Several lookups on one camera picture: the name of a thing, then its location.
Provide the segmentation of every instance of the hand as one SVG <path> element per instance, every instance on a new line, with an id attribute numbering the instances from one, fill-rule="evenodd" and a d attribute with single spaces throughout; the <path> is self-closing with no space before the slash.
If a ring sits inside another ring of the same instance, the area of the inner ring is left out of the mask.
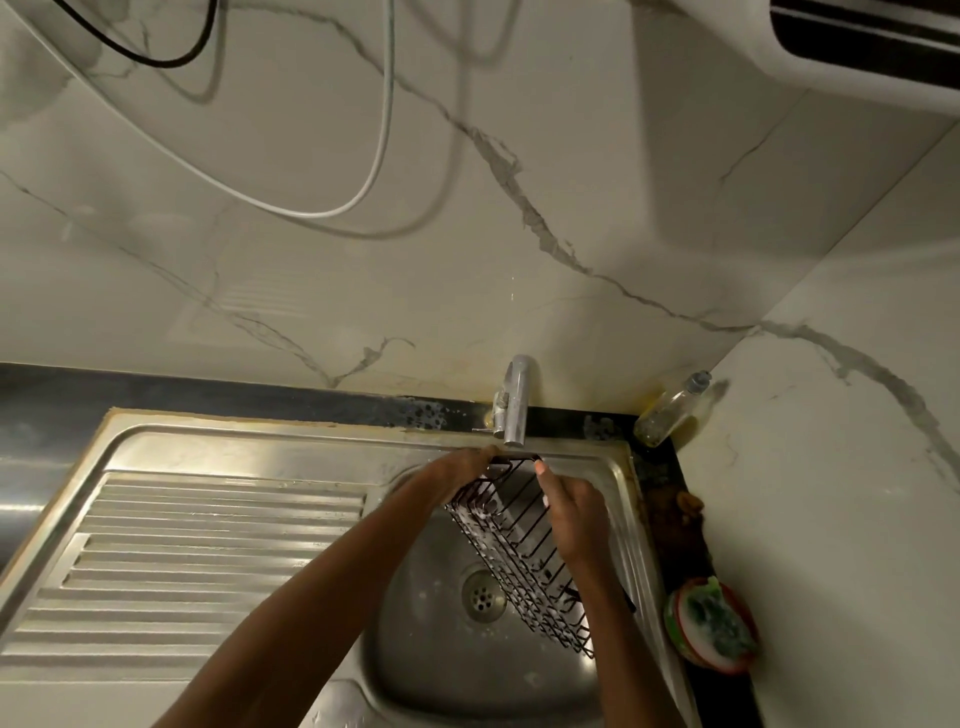
<path id="1" fill-rule="evenodd" d="M 485 473 L 499 452 L 496 445 L 457 449 L 428 463 L 418 475 L 438 489 L 439 504 L 443 505 L 449 503 L 457 491 Z"/>
<path id="2" fill-rule="evenodd" d="M 553 539 L 573 578 L 612 570 L 610 519 L 600 491 L 581 478 L 556 475 L 542 460 L 534 470 L 550 508 Z"/>

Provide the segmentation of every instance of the dish soap bottle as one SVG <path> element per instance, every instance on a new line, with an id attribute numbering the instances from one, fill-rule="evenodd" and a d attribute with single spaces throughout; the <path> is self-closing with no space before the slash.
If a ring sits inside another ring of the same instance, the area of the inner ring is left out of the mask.
<path id="1" fill-rule="evenodd" d="M 653 406 L 640 415 L 634 425 L 634 435 L 648 448 L 655 448 L 677 429 L 706 392 L 713 377 L 702 371 L 690 375 L 679 392 L 664 392 Z"/>

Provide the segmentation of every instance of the air conditioner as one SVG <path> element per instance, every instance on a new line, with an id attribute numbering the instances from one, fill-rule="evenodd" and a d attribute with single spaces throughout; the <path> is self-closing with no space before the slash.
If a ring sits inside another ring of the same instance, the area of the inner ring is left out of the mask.
<path id="1" fill-rule="evenodd" d="M 794 85 L 960 116 L 960 0 L 674 0 Z"/>

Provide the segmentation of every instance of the faucet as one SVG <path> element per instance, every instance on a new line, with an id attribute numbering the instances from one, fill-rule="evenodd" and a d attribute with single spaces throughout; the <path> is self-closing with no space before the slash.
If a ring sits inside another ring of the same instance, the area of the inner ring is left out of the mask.
<path id="1" fill-rule="evenodd" d="M 493 437 L 508 448 L 522 448 L 527 434 L 530 402 L 530 364 L 526 354 L 517 354 L 507 365 L 503 386 L 493 395 Z"/>

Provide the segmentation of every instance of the drain strainer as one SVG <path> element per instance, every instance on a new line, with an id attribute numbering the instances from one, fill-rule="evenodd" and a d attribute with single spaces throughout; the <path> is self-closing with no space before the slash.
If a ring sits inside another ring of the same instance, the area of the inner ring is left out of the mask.
<path id="1" fill-rule="evenodd" d="M 463 590 L 464 609 L 474 621 L 489 623 L 500 619 L 507 608 L 507 596 L 486 569 L 467 577 Z"/>

